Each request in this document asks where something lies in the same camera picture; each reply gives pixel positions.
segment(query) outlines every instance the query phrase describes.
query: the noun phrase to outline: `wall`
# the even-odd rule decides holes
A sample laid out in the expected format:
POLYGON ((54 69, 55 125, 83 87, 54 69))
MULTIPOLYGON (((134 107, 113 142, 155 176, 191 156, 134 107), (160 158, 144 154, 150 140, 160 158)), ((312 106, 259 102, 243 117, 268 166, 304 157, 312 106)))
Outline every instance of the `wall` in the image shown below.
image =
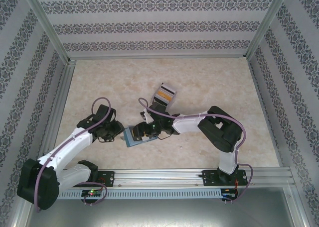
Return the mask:
POLYGON ((39 0, 70 57, 243 55, 272 0, 39 0))
POLYGON ((0 227, 22 164, 36 158, 64 64, 26 0, 0 0, 0 227))
POLYGON ((250 60, 280 157, 319 226, 319 0, 284 0, 250 60))

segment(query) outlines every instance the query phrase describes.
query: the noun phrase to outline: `beige marble floor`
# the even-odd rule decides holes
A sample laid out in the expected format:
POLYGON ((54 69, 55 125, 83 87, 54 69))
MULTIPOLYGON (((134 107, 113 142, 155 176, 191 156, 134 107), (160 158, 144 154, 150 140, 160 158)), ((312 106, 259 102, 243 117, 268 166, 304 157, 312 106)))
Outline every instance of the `beige marble floor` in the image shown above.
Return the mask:
MULTIPOLYGON (((141 122, 138 98, 150 100, 161 82, 177 90, 170 114, 195 114, 219 106, 247 129, 239 161, 254 167, 279 166, 245 58, 77 61, 57 144, 90 114, 91 103, 100 96, 109 98, 124 126, 141 122)), ((218 156, 202 133, 173 135, 131 148, 118 136, 112 143, 94 142, 70 166, 86 159, 107 169, 209 168, 218 166, 218 156)))

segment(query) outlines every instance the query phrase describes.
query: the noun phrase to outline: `white robotic arm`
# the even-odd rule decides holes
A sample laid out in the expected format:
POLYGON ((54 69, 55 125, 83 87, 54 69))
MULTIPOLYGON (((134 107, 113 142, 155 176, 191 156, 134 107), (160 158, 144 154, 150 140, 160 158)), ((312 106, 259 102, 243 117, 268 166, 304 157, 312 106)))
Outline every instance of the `white robotic arm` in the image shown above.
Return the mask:
MULTIPOLYGON (((77 164, 73 168, 64 170, 66 165, 84 148, 88 147, 93 142, 93 136, 88 131, 84 132, 77 138, 74 136, 84 128, 76 128, 71 133, 71 135, 65 139, 73 138, 73 141, 69 142, 64 146, 61 151, 59 151, 56 156, 54 156, 52 161, 49 163, 47 167, 53 167, 53 170, 56 173, 56 177, 59 185, 59 191, 63 192, 78 183, 85 182, 89 179, 91 170, 89 167, 83 164, 77 164)), ((57 150, 65 141, 63 141, 60 145, 58 145, 53 151, 47 153, 46 155, 40 157, 38 159, 39 164, 44 165, 48 158, 52 155, 52 153, 57 150)))
POLYGON ((146 122, 137 124, 132 129, 132 136, 157 136, 162 131, 167 134, 182 134, 186 132, 203 132, 212 144, 220 150, 219 170, 226 175, 231 175, 237 168, 236 147, 242 137, 242 128, 230 119, 229 114, 219 107, 213 106, 209 111, 195 115, 175 114, 170 116, 166 106, 153 102, 141 113, 146 122))
POLYGON ((95 140, 100 141, 101 138, 103 142, 113 141, 124 130, 115 117, 114 109, 109 110, 107 106, 100 105, 96 114, 80 121, 71 135, 54 150, 38 160, 27 160, 21 169, 18 196, 31 203, 35 202, 36 196, 37 205, 46 210, 52 206, 60 192, 82 182, 97 182, 98 167, 91 162, 83 160, 70 169, 64 168, 95 140))

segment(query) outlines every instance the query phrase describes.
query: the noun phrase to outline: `purple cable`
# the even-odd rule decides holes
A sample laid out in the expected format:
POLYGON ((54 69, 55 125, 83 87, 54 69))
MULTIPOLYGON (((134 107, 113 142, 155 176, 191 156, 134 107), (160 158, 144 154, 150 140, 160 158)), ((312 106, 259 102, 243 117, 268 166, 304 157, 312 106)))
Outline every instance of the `purple cable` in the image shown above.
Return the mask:
POLYGON ((103 185, 102 183, 97 183, 97 182, 81 182, 81 183, 79 183, 78 185, 99 185, 99 186, 102 186, 102 188, 105 189, 105 194, 104 194, 104 196, 103 196, 102 198, 98 199, 98 200, 97 200, 96 202, 94 202, 94 203, 87 203, 87 202, 85 202, 86 198, 87 198, 89 195, 85 196, 84 199, 83 199, 83 202, 84 202, 85 205, 94 206, 94 205, 100 203, 102 200, 104 200, 105 197, 106 197, 106 195, 108 194, 108 189, 107 189, 106 186, 103 185))
POLYGON ((253 167, 249 164, 240 164, 238 163, 238 149, 244 144, 245 140, 246 140, 246 136, 247 136, 247 133, 246 133, 246 129, 244 128, 244 126, 239 122, 237 121, 236 119, 232 118, 232 117, 229 117, 229 116, 225 116, 225 115, 221 115, 221 114, 210 114, 210 113, 206 113, 206 114, 196 114, 196 115, 186 115, 186 116, 171 116, 171 115, 166 115, 166 114, 163 114, 163 113, 160 113, 160 112, 157 112, 155 110, 152 110, 148 107, 148 101, 144 98, 139 98, 139 103, 144 107, 146 108, 147 110, 155 113, 155 114, 158 114, 158 115, 161 115, 161 116, 165 116, 165 117, 169 117, 169 118, 172 118, 172 119, 184 119, 184 118, 192 118, 192 117, 201 117, 201 116, 214 116, 214 117, 221 117, 221 118, 224 118, 224 119, 228 119, 228 120, 231 120, 233 121, 234 123, 236 123, 243 131, 243 139, 242 141, 238 144, 238 146, 236 147, 236 151, 235 151, 235 163, 239 166, 248 166, 251 170, 251 174, 250 174, 250 178, 249 178, 249 181, 245 187, 245 189, 243 190, 242 194, 236 199, 240 199, 242 197, 242 195, 246 192, 248 186, 250 185, 250 182, 253 178, 253 167))
POLYGON ((34 187, 34 206, 35 206, 35 210, 36 210, 37 213, 40 212, 39 207, 38 207, 38 190, 39 190, 40 178, 41 178, 41 175, 42 175, 44 169, 45 169, 46 166, 49 164, 49 162, 52 161, 52 157, 55 157, 55 155, 56 155, 66 144, 68 144, 68 143, 69 143, 70 141, 72 141, 74 138, 76 138, 76 137, 82 135, 82 134, 85 133, 86 131, 91 130, 91 129, 95 128, 96 126, 100 125, 100 124, 108 117, 108 115, 110 114, 110 111, 111 111, 111 103, 110 103, 110 101, 109 101, 107 98, 105 98, 105 97, 100 97, 100 98, 96 99, 96 100, 92 103, 91 113, 94 114, 94 113, 93 113, 94 104, 95 104, 98 100, 101 100, 101 99, 106 100, 106 101, 108 102, 108 105, 109 105, 109 109, 108 109, 108 112, 106 113, 106 115, 105 115, 99 122, 97 122, 96 124, 94 124, 94 125, 88 127, 87 129, 85 129, 85 130, 79 132, 78 134, 76 134, 74 137, 71 137, 71 138, 69 138, 68 140, 66 140, 58 149, 56 149, 56 150, 52 153, 52 155, 47 159, 47 161, 46 161, 46 162, 44 163, 44 165, 41 167, 41 169, 40 169, 40 171, 39 171, 39 174, 38 174, 38 176, 37 176, 37 178, 36 178, 35 187, 34 187))

